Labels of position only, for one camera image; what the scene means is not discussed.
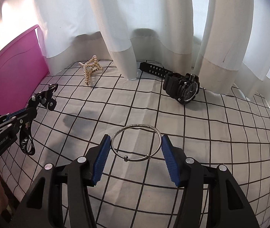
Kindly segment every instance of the black mechanical arm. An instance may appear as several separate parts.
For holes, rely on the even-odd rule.
[[[35,148],[31,136],[31,124],[37,116],[37,106],[42,104],[47,110],[53,111],[56,100],[52,97],[57,90],[58,84],[48,86],[48,90],[34,94],[28,101],[26,108],[12,114],[0,115],[0,156],[16,140],[20,132],[20,148],[24,154],[34,155]]]

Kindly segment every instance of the silver bangle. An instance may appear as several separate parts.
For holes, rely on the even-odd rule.
[[[153,130],[154,132],[156,132],[159,136],[159,146],[158,148],[156,149],[156,151],[154,153],[152,153],[151,155],[147,154],[146,156],[142,157],[142,158],[139,158],[139,159],[129,159],[127,155],[125,156],[121,156],[115,149],[114,149],[114,139],[116,138],[116,136],[118,134],[120,134],[122,131],[128,129],[128,128],[148,128],[148,129],[151,129]],[[113,150],[113,152],[120,158],[124,159],[125,162],[128,162],[128,161],[132,161],[132,162],[139,162],[139,161],[144,161],[146,159],[151,159],[152,156],[154,156],[160,149],[161,147],[161,142],[162,142],[162,139],[161,139],[161,133],[159,132],[159,130],[157,128],[154,128],[153,126],[150,126],[150,125],[146,125],[146,124],[131,124],[131,125],[127,125],[123,128],[121,128],[120,130],[118,130],[113,136],[112,136],[112,139],[111,139],[111,148]]]

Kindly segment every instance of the black wristwatch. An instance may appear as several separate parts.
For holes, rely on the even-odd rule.
[[[164,78],[162,89],[180,104],[189,103],[199,92],[199,79],[195,74],[181,75],[149,63],[140,63],[139,69]]]

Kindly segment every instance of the bead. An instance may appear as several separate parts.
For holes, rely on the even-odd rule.
[[[98,63],[96,55],[93,55],[93,57],[84,64],[79,62],[79,65],[83,67],[84,81],[86,85],[90,85],[90,75],[92,73],[103,69],[103,67]]]

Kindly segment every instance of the watch face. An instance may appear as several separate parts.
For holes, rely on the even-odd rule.
[[[196,82],[192,82],[187,88],[183,95],[184,102],[190,101],[191,98],[196,94],[198,85]]]

